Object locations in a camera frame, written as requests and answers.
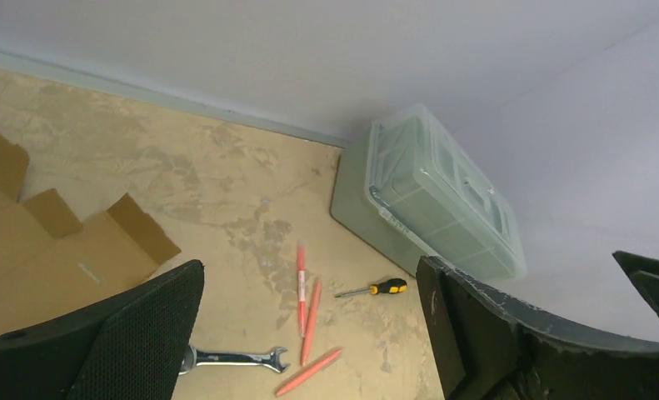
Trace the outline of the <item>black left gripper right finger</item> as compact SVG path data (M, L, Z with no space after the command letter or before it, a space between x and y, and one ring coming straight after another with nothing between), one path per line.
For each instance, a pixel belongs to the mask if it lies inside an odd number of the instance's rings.
M439 257L416 279L448 399L659 399L659 342L559 317Z

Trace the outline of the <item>brown cardboard box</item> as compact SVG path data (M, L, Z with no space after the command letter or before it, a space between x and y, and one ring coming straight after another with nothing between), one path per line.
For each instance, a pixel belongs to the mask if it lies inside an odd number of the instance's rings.
M86 221L55 189L21 200L29 161L0 134L0 336L126 292L180 252L129 195Z

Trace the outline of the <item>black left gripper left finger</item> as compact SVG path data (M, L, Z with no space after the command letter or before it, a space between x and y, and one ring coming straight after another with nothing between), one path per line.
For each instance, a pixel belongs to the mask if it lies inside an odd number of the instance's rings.
M133 289L0 336L0 399L169 399L204 288L190 260Z

